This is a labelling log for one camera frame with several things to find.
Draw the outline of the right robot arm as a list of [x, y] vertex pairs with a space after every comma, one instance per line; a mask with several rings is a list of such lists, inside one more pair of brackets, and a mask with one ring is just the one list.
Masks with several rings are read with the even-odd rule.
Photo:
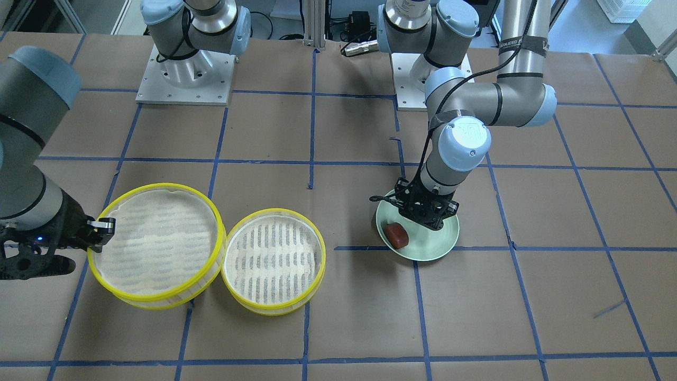
[[[251, 38], [251, 12], [235, 1], [143, 1], [143, 21], [154, 40], [151, 82], [194, 96], [213, 88], [229, 96], [230, 74], [217, 54], [241, 56]], [[70, 274], [74, 248], [101, 252], [116, 232], [113, 217], [85, 214], [82, 206], [35, 162], [65, 114], [81, 79], [51, 51], [22, 46], [2, 63], [2, 280]]]

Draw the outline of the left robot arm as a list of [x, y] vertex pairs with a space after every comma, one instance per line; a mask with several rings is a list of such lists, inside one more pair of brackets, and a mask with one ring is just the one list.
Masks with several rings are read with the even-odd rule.
[[404, 219], [438, 231], [457, 213], [454, 194], [491, 145], [489, 127], [537, 127], [553, 117], [556, 92], [544, 83], [551, 21], [549, 1], [507, 1], [498, 65], [465, 77], [460, 65], [479, 28], [465, 1], [387, 1], [379, 6], [379, 50], [418, 53], [430, 69], [423, 80], [428, 133], [413, 180], [372, 197]]

